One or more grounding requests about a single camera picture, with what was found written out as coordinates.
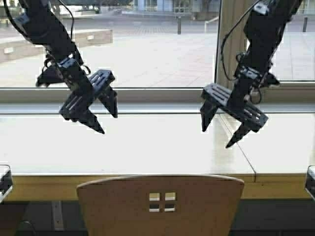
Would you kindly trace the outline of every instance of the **window sill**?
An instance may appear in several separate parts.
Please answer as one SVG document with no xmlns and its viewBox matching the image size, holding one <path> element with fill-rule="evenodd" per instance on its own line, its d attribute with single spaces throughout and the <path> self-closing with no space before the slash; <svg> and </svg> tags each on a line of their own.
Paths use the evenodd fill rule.
<svg viewBox="0 0 315 236">
<path fill-rule="evenodd" d="M 0 103 L 1 115 L 54 115 L 59 113 L 62 103 Z M 134 102 L 119 103 L 119 114 L 198 114 L 201 103 Z M 257 105 L 264 113 L 315 113 L 315 103 L 263 103 Z M 108 114 L 100 104 L 91 106 L 96 114 Z"/>
</svg>

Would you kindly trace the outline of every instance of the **glass pane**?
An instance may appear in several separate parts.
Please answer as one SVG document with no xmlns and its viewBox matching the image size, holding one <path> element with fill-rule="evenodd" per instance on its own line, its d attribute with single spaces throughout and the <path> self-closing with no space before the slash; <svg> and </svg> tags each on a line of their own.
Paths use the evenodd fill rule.
<svg viewBox="0 0 315 236">
<path fill-rule="evenodd" d="M 308 22 L 303 32 L 306 16 Z M 273 63 L 271 71 L 280 81 L 315 80 L 315 0 L 304 0 L 287 24 Z"/>
<path fill-rule="evenodd" d="M 204 87 L 213 82 L 220 1 L 64 0 L 75 16 L 75 41 L 85 65 L 92 73 L 112 70 L 116 88 Z M 11 11 L 18 15 L 21 9 L 15 2 Z M 58 1 L 51 3 L 70 30 L 67 10 Z M 3 6 L 0 11 L 5 16 Z M 5 19 L 0 24 L 0 43 L 0 87 L 35 87 L 44 65 L 43 48 L 25 45 Z"/>
</svg>

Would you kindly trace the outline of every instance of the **outdoor pavement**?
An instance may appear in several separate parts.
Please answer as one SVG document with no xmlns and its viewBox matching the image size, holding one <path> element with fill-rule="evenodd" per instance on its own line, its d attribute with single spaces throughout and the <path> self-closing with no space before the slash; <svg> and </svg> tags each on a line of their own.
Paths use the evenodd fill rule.
<svg viewBox="0 0 315 236">
<path fill-rule="evenodd" d="M 75 29 L 113 30 L 112 44 L 80 49 L 92 71 L 113 71 L 113 86 L 204 87 L 213 82 L 217 22 L 209 24 L 205 33 L 204 22 L 186 21 L 178 35 L 175 20 L 106 17 L 76 20 Z M 69 20 L 63 23 L 70 25 Z M 315 79 L 315 32 L 293 32 L 300 23 L 289 24 L 273 59 L 272 72 L 282 81 Z M 0 38 L 17 35 L 0 26 Z M 44 55 L 39 55 L 1 63 L 0 87 L 34 87 L 43 61 Z"/>
</svg>

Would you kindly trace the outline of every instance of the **black robotic arm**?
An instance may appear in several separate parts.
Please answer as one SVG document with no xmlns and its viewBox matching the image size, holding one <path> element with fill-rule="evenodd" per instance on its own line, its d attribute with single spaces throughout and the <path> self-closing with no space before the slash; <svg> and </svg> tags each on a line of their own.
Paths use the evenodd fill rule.
<svg viewBox="0 0 315 236">
<path fill-rule="evenodd" d="M 59 113 L 66 120 L 80 123 L 104 133 L 89 107 L 99 99 L 110 114 L 117 118 L 117 93 L 110 87 L 115 80 L 111 71 L 99 70 L 88 77 L 82 69 L 83 60 L 65 27 L 51 12 L 49 0 L 19 0 L 24 13 L 11 17 L 4 0 L 6 13 L 12 25 L 32 44 L 46 49 L 46 70 L 37 78 L 36 86 L 66 83 L 72 91 Z"/>
<path fill-rule="evenodd" d="M 205 99 L 205 103 L 200 110 L 204 132 L 218 108 L 242 123 L 226 148 L 241 140 L 251 130 L 258 132 L 267 122 L 268 117 L 249 98 L 254 90 L 280 85 L 276 77 L 269 73 L 271 59 L 283 38 L 286 24 L 296 14 L 301 3 L 302 0 L 257 1 L 252 6 L 244 28 L 250 45 L 246 52 L 237 56 L 233 91 L 217 84 L 204 88 L 201 97 Z M 229 34 L 223 39 L 221 55 Z"/>
</svg>

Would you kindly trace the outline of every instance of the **concrete bench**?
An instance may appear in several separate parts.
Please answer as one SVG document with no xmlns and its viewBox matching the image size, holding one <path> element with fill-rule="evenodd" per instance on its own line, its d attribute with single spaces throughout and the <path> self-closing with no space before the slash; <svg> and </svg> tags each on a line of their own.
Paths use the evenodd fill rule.
<svg viewBox="0 0 315 236">
<path fill-rule="evenodd" d="M 75 30 L 73 37 L 78 48 L 113 42 L 111 29 Z M 45 53 L 43 46 L 33 45 L 22 36 L 0 39 L 0 63 Z"/>
</svg>

